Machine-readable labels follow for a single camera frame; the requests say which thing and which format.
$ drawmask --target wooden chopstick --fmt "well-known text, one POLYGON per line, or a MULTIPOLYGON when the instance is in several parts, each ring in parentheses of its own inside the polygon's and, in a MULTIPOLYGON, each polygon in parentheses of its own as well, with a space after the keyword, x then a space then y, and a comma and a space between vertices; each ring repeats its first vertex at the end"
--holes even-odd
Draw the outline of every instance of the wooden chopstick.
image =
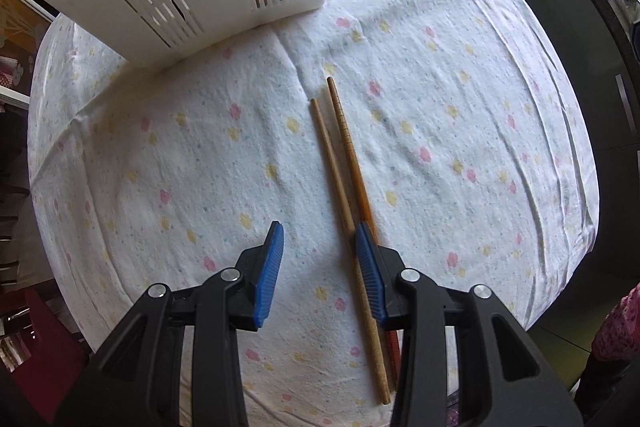
POLYGON ((353 216, 351 216, 351 209, 349 207, 349 200, 347 193, 344 190, 344 184, 342 183, 342 177, 340 175, 340 168, 338 167, 338 159, 335 156, 334 147, 331 144, 329 133, 327 132, 320 112, 320 106, 318 100, 311 100, 311 110, 318 122, 318 130, 322 143, 324 144, 324 152, 326 158, 329 161, 331 169, 331 178, 334 184, 334 190, 338 196, 338 203, 340 204, 340 216, 342 217, 342 229, 344 235, 349 242, 350 248, 353 251, 353 265, 356 272, 356 286, 358 289, 358 300, 360 301, 360 309, 362 311, 362 317, 364 318, 364 325, 367 330, 367 337, 369 339, 369 354, 373 364, 373 372, 378 387, 378 393, 380 394, 380 400, 383 404, 391 402, 391 393, 389 391, 388 382, 386 381, 385 360, 382 354, 382 346, 380 345, 380 337, 378 336, 378 325, 374 318, 371 316, 371 309, 369 308, 369 299, 367 299, 367 291, 364 286, 364 280, 362 278, 362 272, 360 270, 360 263, 355 256, 355 243, 354 234, 356 227, 353 223, 353 216))
MULTIPOLYGON (((328 76, 326 83, 329 85, 329 93, 331 94, 331 101, 334 105, 335 118, 338 120, 340 137, 342 138, 344 153, 347 156, 347 163, 351 174, 351 183, 353 184, 353 189, 356 193, 360 219, 367 221, 371 230, 371 235, 377 244, 378 230, 376 229, 376 224, 373 221, 373 214, 371 212, 371 206, 369 205, 369 197, 367 196, 367 188, 365 187, 364 179, 362 178, 360 164, 358 163, 356 150, 353 146, 353 141, 351 140, 351 133, 347 126, 347 119, 345 118, 344 111, 342 110, 338 90, 335 87, 335 82, 332 77, 328 76)), ((391 372, 394 377, 394 382, 397 384, 400 376, 400 344, 398 342, 398 334, 395 331, 385 331, 385 340, 391 365, 391 372)))

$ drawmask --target black cabinet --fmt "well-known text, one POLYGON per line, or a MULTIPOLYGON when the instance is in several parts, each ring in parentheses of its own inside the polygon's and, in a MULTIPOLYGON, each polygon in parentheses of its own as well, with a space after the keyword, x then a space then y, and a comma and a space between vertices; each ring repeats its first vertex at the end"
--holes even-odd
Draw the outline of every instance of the black cabinet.
POLYGON ((591 0, 527 0, 571 80, 595 151, 638 142, 638 98, 591 0))
POLYGON ((600 223, 585 264, 605 273, 640 277, 640 146, 594 153, 600 223))

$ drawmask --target white tablecloth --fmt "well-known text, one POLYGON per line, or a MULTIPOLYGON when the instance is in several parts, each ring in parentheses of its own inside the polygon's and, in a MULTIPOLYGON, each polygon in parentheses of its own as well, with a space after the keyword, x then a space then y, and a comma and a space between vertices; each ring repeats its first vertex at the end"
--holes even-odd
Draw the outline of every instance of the white tablecloth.
POLYGON ((326 0, 155 76, 61 16, 36 62, 31 189, 94 348, 151 283, 202 283, 277 219, 271 316, 239 334, 250 422, 388 422, 308 109, 328 108, 328 74, 381 243, 439 284, 488 284, 526 327, 553 302, 593 244, 598 188, 574 92, 523 0, 326 0))

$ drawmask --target metal screw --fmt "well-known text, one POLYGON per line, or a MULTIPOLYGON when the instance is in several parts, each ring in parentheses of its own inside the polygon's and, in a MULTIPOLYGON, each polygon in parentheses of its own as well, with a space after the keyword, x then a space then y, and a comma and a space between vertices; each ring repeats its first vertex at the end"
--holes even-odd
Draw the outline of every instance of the metal screw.
POLYGON ((226 268, 222 270, 220 279, 227 282, 237 281, 240 279, 240 270, 237 270, 236 268, 226 268))
POLYGON ((405 281, 416 282, 420 279, 420 272, 418 270, 414 270, 413 268, 405 268, 400 272, 400 277, 402 277, 405 281))
POLYGON ((491 297, 491 288, 484 284, 479 284, 478 286, 474 286, 474 293, 481 299, 488 299, 491 297))
POLYGON ((149 297, 157 299, 158 297, 162 297, 166 293, 166 286, 160 283, 154 284, 153 286, 149 287, 146 292, 149 294, 149 297))

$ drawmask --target cabinet handle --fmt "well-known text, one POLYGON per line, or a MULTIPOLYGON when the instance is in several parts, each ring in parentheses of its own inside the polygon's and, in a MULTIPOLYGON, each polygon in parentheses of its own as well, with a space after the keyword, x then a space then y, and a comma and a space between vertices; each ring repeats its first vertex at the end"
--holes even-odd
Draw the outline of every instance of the cabinet handle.
POLYGON ((622 105, 625 108, 626 121, 629 124, 629 129, 631 130, 631 134, 633 136, 637 136, 638 130, 636 129, 636 121, 634 120, 633 113, 631 113, 631 106, 629 105, 629 99, 626 95, 625 83, 622 81, 621 74, 616 75, 616 83, 618 84, 620 100, 622 100, 622 105))

